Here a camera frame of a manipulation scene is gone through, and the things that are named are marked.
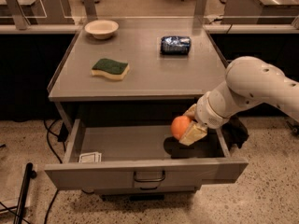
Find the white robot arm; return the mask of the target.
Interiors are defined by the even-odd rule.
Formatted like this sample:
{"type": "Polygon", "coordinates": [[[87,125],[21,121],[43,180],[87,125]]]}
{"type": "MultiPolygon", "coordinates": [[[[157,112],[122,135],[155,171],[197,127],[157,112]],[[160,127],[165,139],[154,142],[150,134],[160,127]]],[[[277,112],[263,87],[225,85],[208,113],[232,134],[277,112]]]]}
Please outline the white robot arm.
{"type": "Polygon", "coordinates": [[[236,113],[262,103],[299,120],[299,82],[258,58],[239,57],[227,66],[224,81],[185,112],[194,120],[178,141],[189,146],[204,138],[209,129],[219,129],[236,113]]]}

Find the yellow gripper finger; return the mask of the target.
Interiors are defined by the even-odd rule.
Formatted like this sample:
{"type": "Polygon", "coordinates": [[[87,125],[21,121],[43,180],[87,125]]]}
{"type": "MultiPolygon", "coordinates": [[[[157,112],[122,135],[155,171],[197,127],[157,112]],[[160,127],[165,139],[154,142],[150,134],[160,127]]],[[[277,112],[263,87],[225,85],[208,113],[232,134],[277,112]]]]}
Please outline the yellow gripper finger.
{"type": "Polygon", "coordinates": [[[184,116],[190,119],[195,119],[196,104],[191,105],[185,112],[184,116]]]}
{"type": "Polygon", "coordinates": [[[197,123],[192,121],[188,126],[184,134],[179,138],[179,142],[182,145],[190,146],[193,143],[199,141],[200,139],[206,137],[207,135],[207,126],[203,123],[197,123]]]}

